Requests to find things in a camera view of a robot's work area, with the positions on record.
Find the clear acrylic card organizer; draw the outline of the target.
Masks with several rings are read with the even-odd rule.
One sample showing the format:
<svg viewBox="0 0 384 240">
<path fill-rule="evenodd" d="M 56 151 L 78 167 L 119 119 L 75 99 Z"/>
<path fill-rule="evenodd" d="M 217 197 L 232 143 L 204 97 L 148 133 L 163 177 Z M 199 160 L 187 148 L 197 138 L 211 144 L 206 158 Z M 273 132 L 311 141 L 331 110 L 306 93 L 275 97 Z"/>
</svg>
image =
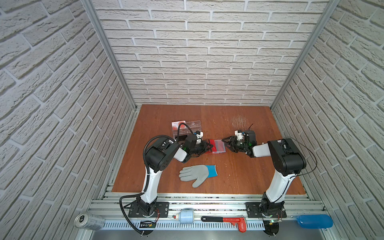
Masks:
<svg viewBox="0 0 384 240">
<path fill-rule="evenodd" d="M 173 138 L 175 140 L 180 139 L 179 142 L 181 143 L 185 141 L 185 139 L 188 135 L 191 134 L 191 132 L 195 133 L 196 131 L 202 131 L 202 124 L 200 120 L 186 122 L 185 124 L 181 123 L 176 131 L 172 130 Z"/>
</svg>

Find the red leather card holder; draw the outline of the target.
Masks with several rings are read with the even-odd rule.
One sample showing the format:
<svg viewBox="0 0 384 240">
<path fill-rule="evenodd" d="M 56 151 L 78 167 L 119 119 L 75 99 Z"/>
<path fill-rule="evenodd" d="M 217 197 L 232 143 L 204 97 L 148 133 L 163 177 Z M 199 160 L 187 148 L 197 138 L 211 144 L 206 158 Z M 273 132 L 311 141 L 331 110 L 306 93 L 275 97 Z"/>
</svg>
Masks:
<svg viewBox="0 0 384 240">
<path fill-rule="evenodd" d="M 222 140 L 208 140 L 208 147 L 207 154 L 226 153 L 225 143 Z"/>
</svg>

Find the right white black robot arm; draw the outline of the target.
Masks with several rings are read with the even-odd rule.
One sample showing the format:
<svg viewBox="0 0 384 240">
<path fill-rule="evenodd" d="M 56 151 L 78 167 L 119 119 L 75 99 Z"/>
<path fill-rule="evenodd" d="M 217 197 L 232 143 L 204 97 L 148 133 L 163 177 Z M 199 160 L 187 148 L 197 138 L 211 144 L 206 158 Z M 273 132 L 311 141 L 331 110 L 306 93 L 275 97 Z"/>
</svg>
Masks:
<svg viewBox="0 0 384 240">
<path fill-rule="evenodd" d="M 266 217 L 282 211 L 286 193 L 292 181 L 301 175 L 307 161 L 292 138 L 257 144 L 256 133 L 252 130 L 235 131 L 234 135 L 222 139 L 231 152 L 246 153 L 251 158 L 271 157 L 275 173 L 269 188 L 263 195 L 259 209 Z"/>
</svg>

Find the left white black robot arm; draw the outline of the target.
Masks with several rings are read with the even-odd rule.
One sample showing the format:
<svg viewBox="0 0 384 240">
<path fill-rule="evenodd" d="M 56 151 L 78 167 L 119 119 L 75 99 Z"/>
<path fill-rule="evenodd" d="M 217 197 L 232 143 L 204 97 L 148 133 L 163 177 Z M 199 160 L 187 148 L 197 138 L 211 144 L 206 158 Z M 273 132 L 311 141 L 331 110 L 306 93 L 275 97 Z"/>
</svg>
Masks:
<svg viewBox="0 0 384 240">
<path fill-rule="evenodd" d="M 151 216 L 155 212 L 158 198 L 158 186 L 162 172 L 173 159 L 185 164 L 191 158 L 197 158 L 209 152 L 214 146 L 203 140 L 202 131 L 193 131 L 186 123 L 180 122 L 177 137 L 173 139 L 166 135 L 155 136 L 150 139 L 143 150 L 143 160 L 146 176 L 143 190 L 139 194 L 121 197 L 133 198 L 144 216 Z"/>
</svg>

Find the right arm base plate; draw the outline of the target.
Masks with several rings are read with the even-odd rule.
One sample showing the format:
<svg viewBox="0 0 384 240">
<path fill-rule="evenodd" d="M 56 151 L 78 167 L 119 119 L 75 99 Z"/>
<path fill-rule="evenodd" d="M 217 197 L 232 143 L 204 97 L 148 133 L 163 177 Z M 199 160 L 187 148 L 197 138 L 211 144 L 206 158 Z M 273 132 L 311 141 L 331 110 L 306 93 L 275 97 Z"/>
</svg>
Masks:
<svg viewBox="0 0 384 240">
<path fill-rule="evenodd" d="M 248 218 L 284 219 L 287 217 L 284 203 L 247 202 L 245 205 Z"/>
</svg>

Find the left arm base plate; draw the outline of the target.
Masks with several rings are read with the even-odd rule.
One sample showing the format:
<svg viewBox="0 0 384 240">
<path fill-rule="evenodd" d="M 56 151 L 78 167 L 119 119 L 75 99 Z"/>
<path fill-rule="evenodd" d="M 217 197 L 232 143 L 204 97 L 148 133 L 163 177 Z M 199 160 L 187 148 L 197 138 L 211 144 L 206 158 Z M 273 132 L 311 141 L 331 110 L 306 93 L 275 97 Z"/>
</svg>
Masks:
<svg viewBox="0 0 384 240">
<path fill-rule="evenodd" d="M 154 202 L 151 204 L 134 201 L 129 206 L 129 218 L 167 218 L 169 214 L 169 202 Z"/>
</svg>

